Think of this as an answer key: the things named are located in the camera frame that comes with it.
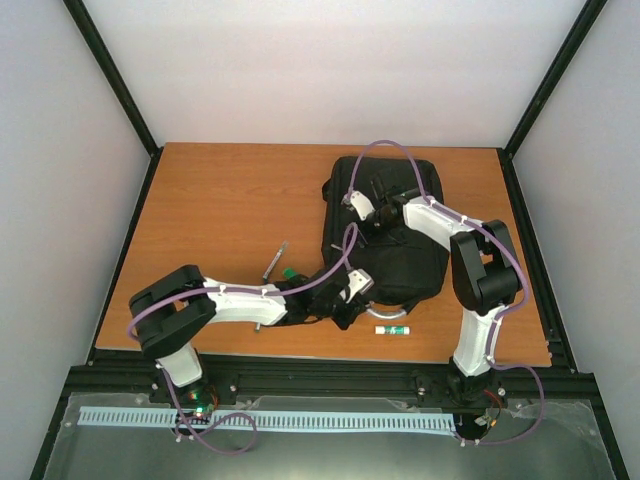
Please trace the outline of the black student bag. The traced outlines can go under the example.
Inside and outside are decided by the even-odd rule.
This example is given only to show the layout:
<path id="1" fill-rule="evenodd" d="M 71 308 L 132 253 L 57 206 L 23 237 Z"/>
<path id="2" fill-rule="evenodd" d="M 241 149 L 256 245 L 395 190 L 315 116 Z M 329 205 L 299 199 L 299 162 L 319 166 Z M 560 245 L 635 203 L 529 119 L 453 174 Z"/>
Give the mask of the black student bag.
<path id="1" fill-rule="evenodd" d="M 333 165 L 330 178 L 322 187 L 326 202 L 321 252 L 327 266 L 342 255 L 341 243 L 349 223 L 358 220 L 355 213 L 342 204 L 349 183 L 358 173 L 373 173 L 383 168 L 406 172 L 417 187 L 412 165 L 407 160 L 343 156 Z M 350 265 L 362 269 L 374 280 L 366 292 L 366 301 L 399 307 L 410 312 L 419 302 L 437 296 L 444 284 L 449 252 L 445 247 L 404 224 L 382 233 L 365 233 L 358 228 L 358 240 L 349 255 Z"/>

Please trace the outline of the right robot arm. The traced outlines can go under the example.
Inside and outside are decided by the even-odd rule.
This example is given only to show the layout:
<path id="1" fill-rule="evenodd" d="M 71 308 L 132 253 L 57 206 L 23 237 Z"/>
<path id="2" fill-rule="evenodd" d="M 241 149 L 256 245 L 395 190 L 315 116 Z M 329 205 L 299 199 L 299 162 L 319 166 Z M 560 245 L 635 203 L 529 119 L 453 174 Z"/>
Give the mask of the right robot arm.
<path id="1" fill-rule="evenodd" d="M 449 251 L 453 290 L 463 307 L 453 363 L 466 377 L 489 371 L 503 317 L 530 295 L 506 225 L 480 223 L 432 196 L 397 196 L 379 209 L 358 191 L 349 201 L 364 225 L 382 230 L 401 223 Z"/>

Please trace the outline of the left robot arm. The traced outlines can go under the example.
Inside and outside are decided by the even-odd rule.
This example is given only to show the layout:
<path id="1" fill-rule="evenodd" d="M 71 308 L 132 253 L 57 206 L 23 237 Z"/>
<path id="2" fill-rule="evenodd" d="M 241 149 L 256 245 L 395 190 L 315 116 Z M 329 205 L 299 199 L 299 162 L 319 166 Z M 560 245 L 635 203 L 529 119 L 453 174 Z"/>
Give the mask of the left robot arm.
<path id="1" fill-rule="evenodd" d="M 345 330 L 367 308 L 373 280 L 362 269 L 331 268 L 308 278 L 287 273 L 283 281 L 249 286 L 206 278 L 184 265 L 129 300 L 128 332 L 143 355 L 166 372 L 186 402 L 201 400 L 208 378 L 192 339 L 213 323 L 297 326 L 329 318 Z"/>

